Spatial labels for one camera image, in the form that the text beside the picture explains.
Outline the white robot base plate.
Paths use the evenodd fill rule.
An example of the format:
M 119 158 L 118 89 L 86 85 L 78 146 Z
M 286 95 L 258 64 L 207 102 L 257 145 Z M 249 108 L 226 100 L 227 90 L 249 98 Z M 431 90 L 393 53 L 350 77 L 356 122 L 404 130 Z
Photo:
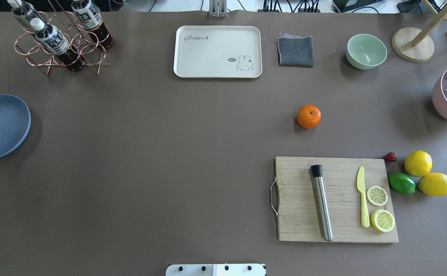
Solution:
M 166 276 L 266 276 L 265 264 L 173 264 L 167 267 Z

